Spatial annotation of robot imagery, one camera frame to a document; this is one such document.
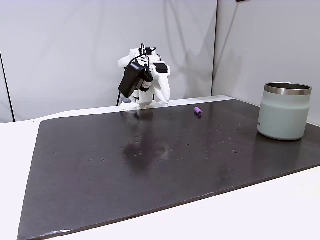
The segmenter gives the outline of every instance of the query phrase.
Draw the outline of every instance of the black cable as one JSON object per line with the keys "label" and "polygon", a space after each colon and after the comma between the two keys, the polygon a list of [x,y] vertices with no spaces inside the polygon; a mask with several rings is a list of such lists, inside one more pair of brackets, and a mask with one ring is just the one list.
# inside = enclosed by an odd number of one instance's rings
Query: black cable
{"label": "black cable", "polygon": [[118,95],[118,101],[116,102],[117,106],[119,106],[120,96],[121,96],[121,92],[119,92],[119,95]]}
{"label": "black cable", "polygon": [[8,94],[8,99],[9,99],[9,104],[10,104],[10,109],[11,109],[11,114],[12,114],[12,120],[15,122],[16,119],[15,119],[14,109],[13,109],[12,103],[11,103],[11,98],[10,98],[10,94],[9,94],[9,88],[8,88],[8,83],[7,83],[7,78],[6,78],[5,68],[4,68],[4,62],[2,61],[1,52],[0,52],[0,62],[2,65],[3,77],[4,77],[5,86],[6,86],[6,92]]}

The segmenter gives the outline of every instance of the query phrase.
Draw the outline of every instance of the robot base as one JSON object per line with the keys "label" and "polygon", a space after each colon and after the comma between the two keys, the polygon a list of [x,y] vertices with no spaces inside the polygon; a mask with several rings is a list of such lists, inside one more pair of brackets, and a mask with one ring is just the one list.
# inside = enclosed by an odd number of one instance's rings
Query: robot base
{"label": "robot base", "polygon": [[136,102],[122,102],[120,106],[125,111],[133,111],[141,109],[154,109],[157,105],[159,105],[159,102],[152,101],[151,104],[145,106],[140,106],[140,104]]}

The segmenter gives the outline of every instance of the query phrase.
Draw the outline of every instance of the mint green tumbler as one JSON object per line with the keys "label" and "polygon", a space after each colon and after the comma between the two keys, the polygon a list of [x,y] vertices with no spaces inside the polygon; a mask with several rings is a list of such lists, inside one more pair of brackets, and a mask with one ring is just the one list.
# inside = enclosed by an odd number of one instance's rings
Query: mint green tumbler
{"label": "mint green tumbler", "polygon": [[301,139],[305,134],[312,88],[289,82],[264,86],[258,131],[284,141]]}

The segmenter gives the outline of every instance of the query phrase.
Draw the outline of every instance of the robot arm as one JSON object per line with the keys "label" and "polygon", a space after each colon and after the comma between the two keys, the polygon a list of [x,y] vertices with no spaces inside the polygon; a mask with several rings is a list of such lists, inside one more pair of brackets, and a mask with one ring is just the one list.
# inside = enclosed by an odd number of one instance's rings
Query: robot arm
{"label": "robot arm", "polygon": [[118,65],[125,68],[119,91],[130,103],[122,103],[125,110],[152,108],[155,105],[153,94],[163,103],[170,100],[168,76],[170,67],[156,54],[156,48],[131,49],[129,56],[119,60]]}
{"label": "robot arm", "polygon": [[170,67],[165,62],[153,63],[151,65],[151,74],[156,81],[150,87],[150,91],[162,102],[169,104],[170,86],[168,76],[170,75]]}

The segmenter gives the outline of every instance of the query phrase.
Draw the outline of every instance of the black table surface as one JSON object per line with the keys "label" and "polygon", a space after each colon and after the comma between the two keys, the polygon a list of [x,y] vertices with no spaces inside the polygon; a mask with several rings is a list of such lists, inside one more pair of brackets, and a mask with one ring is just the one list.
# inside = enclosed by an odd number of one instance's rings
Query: black table surface
{"label": "black table surface", "polygon": [[320,165],[320,128],[257,132],[238,100],[74,116],[40,124],[18,240],[88,230]]}

